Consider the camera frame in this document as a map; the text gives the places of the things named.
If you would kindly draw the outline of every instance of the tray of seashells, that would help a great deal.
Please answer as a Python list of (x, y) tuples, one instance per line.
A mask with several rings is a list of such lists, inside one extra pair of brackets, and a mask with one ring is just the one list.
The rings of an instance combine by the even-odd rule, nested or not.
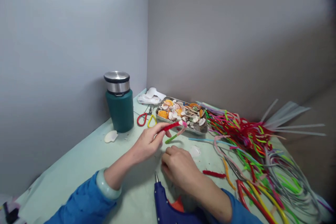
[(156, 119), (163, 122), (185, 121), (188, 125), (186, 131), (195, 135), (204, 136), (208, 132), (205, 108), (196, 103), (188, 103), (167, 96), (155, 113)]

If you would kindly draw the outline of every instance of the hot glue gun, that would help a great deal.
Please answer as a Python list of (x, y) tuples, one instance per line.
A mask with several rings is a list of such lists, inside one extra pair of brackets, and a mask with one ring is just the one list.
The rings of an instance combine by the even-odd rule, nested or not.
[(171, 204), (166, 190), (155, 172), (154, 198), (158, 224), (204, 224), (208, 223), (204, 211), (197, 207), (193, 212), (185, 213), (181, 197)]

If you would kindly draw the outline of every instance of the teal water bottle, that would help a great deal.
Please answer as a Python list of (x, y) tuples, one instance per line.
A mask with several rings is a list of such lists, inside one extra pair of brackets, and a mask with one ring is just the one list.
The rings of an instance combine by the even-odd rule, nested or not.
[(125, 72), (107, 72), (105, 93), (113, 127), (117, 132), (124, 133), (134, 126), (133, 92), (130, 89), (130, 75)]

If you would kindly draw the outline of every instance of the white plastic straw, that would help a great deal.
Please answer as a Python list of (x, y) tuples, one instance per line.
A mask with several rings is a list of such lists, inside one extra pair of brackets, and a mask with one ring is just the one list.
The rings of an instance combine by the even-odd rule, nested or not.
[(260, 122), (263, 122), (266, 118), (266, 116), (268, 115), (268, 113), (271, 111), (271, 109), (273, 108), (273, 106), (278, 102), (279, 99), (275, 99), (275, 101), (270, 105), (270, 107), (266, 110), (264, 116), (262, 117)]
[(295, 126), (286, 126), (278, 127), (276, 130), (288, 129), (288, 128), (312, 128), (312, 127), (324, 127), (325, 124), (307, 124), (307, 125), (295, 125)]
[(273, 122), (277, 121), (278, 119), (282, 118), (286, 114), (293, 112), (299, 105), (290, 101), (287, 102), (278, 112), (276, 112), (270, 119), (268, 119), (267, 124), (272, 124)]
[(285, 122), (289, 121), (290, 119), (294, 118), (295, 116), (297, 116), (298, 114), (301, 114), (307, 110), (309, 110), (310, 108), (305, 108), (305, 107), (298, 107), (297, 109), (295, 109), (292, 113), (286, 115), (283, 118), (278, 119), (277, 121), (271, 123), (271, 124), (265, 124), (266, 128), (276, 128), (278, 126), (280, 126), (281, 124), (284, 124)]
[(318, 135), (321, 137), (326, 136), (324, 133), (317, 133), (317, 132), (308, 132), (308, 131), (287, 131), (287, 130), (281, 130), (281, 129), (276, 129), (273, 130), (274, 132), (284, 132), (284, 133), (296, 133), (296, 134), (305, 134), (305, 135)]

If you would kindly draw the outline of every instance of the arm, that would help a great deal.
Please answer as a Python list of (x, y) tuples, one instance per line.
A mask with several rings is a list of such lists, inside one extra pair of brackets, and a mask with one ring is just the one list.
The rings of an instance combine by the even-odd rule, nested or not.
[(189, 152), (168, 147), (162, 156), (168, 178), (209, 211), (220, 223), (261, 223), (234, 196), (221, 190), (197, 168)]
[(151, 157), (161, 146), (161, 131), (169, 123), (159, 123), (145, 129), (133, 147), (107, 169), (96, 172), (80, 185), (67, 203), (46, 224), (100, 224), (117, 204), (121, 184), (127, 172), (136, 164)]

